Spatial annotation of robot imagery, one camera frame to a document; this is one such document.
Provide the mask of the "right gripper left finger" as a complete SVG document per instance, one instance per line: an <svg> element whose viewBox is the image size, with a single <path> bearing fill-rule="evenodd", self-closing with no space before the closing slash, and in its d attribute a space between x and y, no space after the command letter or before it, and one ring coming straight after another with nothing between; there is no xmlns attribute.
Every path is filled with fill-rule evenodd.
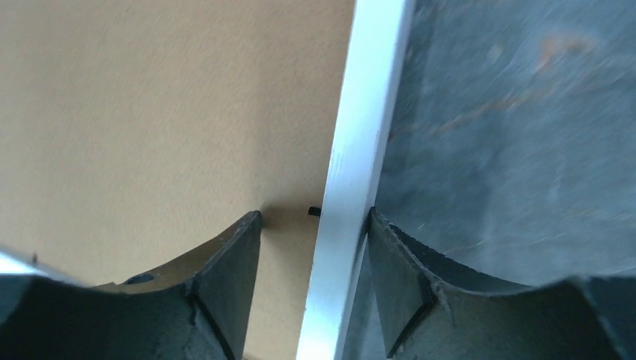
<svg viewBox="0 0 636 360"><path fill-rule="evenodd" d="M240 359L263 217L126 282L81 286L1 276L3 359Z"/></svg>

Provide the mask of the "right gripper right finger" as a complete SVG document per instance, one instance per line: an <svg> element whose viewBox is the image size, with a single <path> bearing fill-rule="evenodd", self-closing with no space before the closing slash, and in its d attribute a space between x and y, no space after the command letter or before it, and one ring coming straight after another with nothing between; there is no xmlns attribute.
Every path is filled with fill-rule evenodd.
<svg viewBox="0 0 636 360"><path fill-rule="evenodd" d="M633 359L635 279L527 286L422 244L377 209L367 238L390 359Z"/></svg>

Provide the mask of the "white picture frame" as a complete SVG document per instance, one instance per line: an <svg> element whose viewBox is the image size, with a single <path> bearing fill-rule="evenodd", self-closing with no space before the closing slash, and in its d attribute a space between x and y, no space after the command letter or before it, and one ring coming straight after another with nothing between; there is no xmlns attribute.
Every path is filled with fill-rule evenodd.
<svg viewBox="0 0 636 360"><path fill-rule="evenodd" d="M352 22L322 202L307 211L316 218L317 231L293 359L345 359L347 356L345 336L353 320L353 290L366 245L365 217L377 190L407 27L413 12L411 1L351 2L354 4ZM260 261L265 219L260 210L243 215L252 211L262 215ZM18 253L2 244L1 264L7 266L1 277L41 275L87 287L122 284L138 275L120 283L86 283L40 261L34 253Z"/></svg>

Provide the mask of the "brown cardboard backing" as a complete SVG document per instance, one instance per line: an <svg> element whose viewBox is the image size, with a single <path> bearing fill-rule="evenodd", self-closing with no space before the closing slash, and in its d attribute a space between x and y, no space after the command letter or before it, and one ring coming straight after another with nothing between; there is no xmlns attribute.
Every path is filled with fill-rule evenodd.
<svg viewBox="0 0 636 360"><path fill-rule="evenodd" d="M120 283L265 219L244 347L294 359L352 1L3 1L1 245Z"/></svg>

